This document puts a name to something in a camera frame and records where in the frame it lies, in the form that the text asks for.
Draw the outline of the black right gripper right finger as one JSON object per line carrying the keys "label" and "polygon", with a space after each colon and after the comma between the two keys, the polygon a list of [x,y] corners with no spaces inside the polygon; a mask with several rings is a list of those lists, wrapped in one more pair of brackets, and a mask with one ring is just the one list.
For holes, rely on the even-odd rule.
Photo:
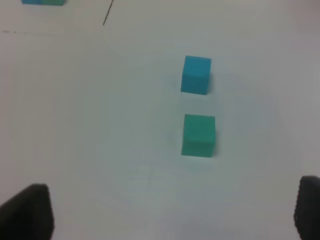
{"label": "black right gripper right finger", "polygon": [[302,240],[320,239],[320,178],[302,176],[299,181],[294,225]]}

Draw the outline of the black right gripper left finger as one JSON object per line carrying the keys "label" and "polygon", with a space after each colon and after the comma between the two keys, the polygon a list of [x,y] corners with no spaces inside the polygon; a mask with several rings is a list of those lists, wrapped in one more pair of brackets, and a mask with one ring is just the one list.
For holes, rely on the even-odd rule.
{"label": "black right gripper left finger", "polygon": [[49,187],[31,184],[0,206],[2,240],[50,240],[54,214]]}

